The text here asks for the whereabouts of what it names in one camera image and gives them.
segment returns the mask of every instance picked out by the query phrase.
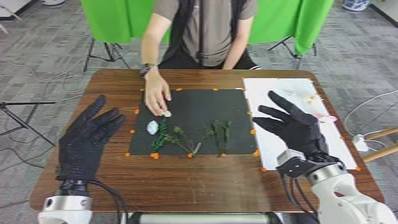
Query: gray t-shirt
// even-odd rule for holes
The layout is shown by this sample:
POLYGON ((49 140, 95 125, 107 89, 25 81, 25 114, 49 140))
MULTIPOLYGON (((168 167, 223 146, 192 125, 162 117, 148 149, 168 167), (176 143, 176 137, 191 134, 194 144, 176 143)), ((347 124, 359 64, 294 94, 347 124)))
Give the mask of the gray t-shirt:
MULTIPOLYGON (((205 7, 205 66, 217 66, 226 60, 232 49, 232 0, 205 0, 205 7)), ((173 21, 178 8, 180 0, 157 0, 153 13, 173 21)), ((249 19, 255 15, 256 0, 248 0, 240 20, 249 19)), ((196 1, 184 41, 189 54, 196 59, 200 51, 200 0, 196 1)))

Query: black mat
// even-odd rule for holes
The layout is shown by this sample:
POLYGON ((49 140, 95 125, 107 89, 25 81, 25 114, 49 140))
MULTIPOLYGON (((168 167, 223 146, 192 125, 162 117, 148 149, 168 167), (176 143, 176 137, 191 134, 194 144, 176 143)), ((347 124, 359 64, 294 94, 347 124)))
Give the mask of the black mat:
MULTIPOLYGON (((169 118, 169 133, 175 126, 185 130, 189 139, 198 144, 207 136, 207 130, 212 127, 212 121, 233 121, 232 138, 228 143, 228 154, 251 154, 256 151, 256 140, 251 134, 253 122, 248 109, 248 101, 242 90, 184 90, 173 91, 173 101, 168 103, 173 117, 169 118)), ((155 117, 144 102, 139 106, 141 112, 137 117, 137 125, 134 127, 136 134, 132 138, 130 151, 132 155, 150 155, 153 152, 153 141, 159 134, 153 136, 148 133, 148 123, 157 120, 160 123, 162 117, 155 117)), ((160 154, 180 155, 187 154, 185 150, 168 144, 160 149, 160 154)), ((217 149, 216 137, 203 141, 203 146, 198 154, 221 154, 217 149)))

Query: human hand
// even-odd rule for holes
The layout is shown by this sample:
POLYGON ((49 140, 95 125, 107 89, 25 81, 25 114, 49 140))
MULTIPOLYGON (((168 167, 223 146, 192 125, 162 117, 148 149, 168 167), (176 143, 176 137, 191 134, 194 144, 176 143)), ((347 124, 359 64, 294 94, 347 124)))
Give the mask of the human hand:
POLYGON ((260 106, 260 112, 280 120, 255 117, 253 121, 281 137, 288 148, 301 151, 306 156, 311 156, 315 153, 329 153, 317 117, 304 113, 296 104, 274 91, 271 91, 269 97, 288 113, 267 106, 260 106))
POLYGON ((155 116, 162 116, 168 111, 166 99, 171 101, 169 84, 160 76, 159 68, 153 67, 146 74, 146 106, 155 116))
POLYGON ((104 148, 125 122, 118 109, 95 118, 105 103, 107 98, 100 96, 61 138, 57 180, 97 178, 104 148))

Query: wooden table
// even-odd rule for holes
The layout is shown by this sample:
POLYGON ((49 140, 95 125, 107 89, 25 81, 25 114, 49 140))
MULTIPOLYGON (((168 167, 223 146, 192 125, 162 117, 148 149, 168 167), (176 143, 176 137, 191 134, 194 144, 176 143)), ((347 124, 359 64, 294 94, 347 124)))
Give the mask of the wooden table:
MULTIPOLYGON (((166 70, 162 75, 173 89, 244 88, 244 77, 310 78, 326 99, 329 112, 338 116, 315 75, 306 71, 166 70)), ((253 155, 230 155, 226 158, 200 156, 196 159, 162 155, 160 160, 153 160, 150 156, 127 157, 130 129, 137 117, 134 110, 143 100, 143 88, 144 81, 137 70, 98 71, 73 114, 75 118, 98 95, 105 94, 109 103, 104 110, 118 107, 128 117, 107 145, 98 179, 120 191, 130 211, 139 208, 144 212, 299 212, 285 196, 280 174, 276 171, 262 171, 262 161, 253 155)), ((352 171, 359 190, 383 201, 383 193, 340 121, 338 128, 359 164, 359 171, 352 171)), ((36 210, 41 210, 45 199, 57 189, 56 165, 57 151, 31 196, 31 206, 36 210)), ((301 183, 310 200, 319 204, 306 179, 301 183)), ((89 190, 95 212, 114 212, 109 194, 95 186, 89 190)))

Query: tripod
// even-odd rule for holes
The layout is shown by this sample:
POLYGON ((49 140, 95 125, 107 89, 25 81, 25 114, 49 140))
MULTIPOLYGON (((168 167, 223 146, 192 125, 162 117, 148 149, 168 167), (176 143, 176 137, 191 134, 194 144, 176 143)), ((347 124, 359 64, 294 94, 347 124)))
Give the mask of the tripod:
POLYGON ((107 56, 109 56, 109 58, 104 58, 104 57, 93 55, 95 44, 97 44, 97 39, 93 38, 93 40, 91 40, 91 49, 89 49, 89 54, 88 54, 86 64, 84 64, 84 72, 88 71, 91 58, 102 59, 107 62, 116 62, 121 59, 123 64, 127 65, 127 68, 130 69, 128 63, 127 63, 125 58, 121 56, 121 52, 118 50, 118 48, 123 49, 121 45, 118 43, 114 43, 114 44, 104 43, 107 56))
MULTIPOLYGON (((288 49, 290 55, 292 55, 292 57, 294 57, 296 60, 297 60, 296 68, 297 68, 297 70, 299 70, 299 69, 301 69, 301 65, 303 65, 303 55, 296 54, 294 50, 290 49, 290 46, 288 46, 288 44, 287 44, 287 41, 290 40, 290 38, 294 38, 294 37, 288 36, 288 37, 278 42, 278 44, 272 46, 272 48, 269 49, 269 51, 272 51, 272 50, 278 48, 278 46, 283 44, 283 46, 285 46, 287 49, 288 49)), ((317 56, 317 54, 319 54, 317 43, 313 44, 313 50, 315 50, 315 56, 317 56)))
POLYGON ((29 122, 33 120, 34 117, 34 113, 38 110, 40 105, 43 104, 56 104, 56 102, 22 102, 22 103, 6 103, 0 102, 0 110, 4 111, 4 113, 8 114, 8 116, 11 117, 11 119, 17 121, 17 123, 20 124, 20 127, 13 128, 11 130, 8 130, 4 133, 0 133, 0 136, 11 134, 13 132, 17 132, 18 130, 22 130, 24 128, 29 129, 36 135, 47 140, 47 142, 52 144, 52 146, 56 146, 54 142, 50 141, 50 139, 47 138, 47 136, 40 133, 40 131, 34 129, 34 127, 29 125, 29 122), (29 113, 29 117, 27 120, 24 120, 17 114, 11 112, 8 106, 27 106, 27 105, 34 105, 34 109, 29 113))

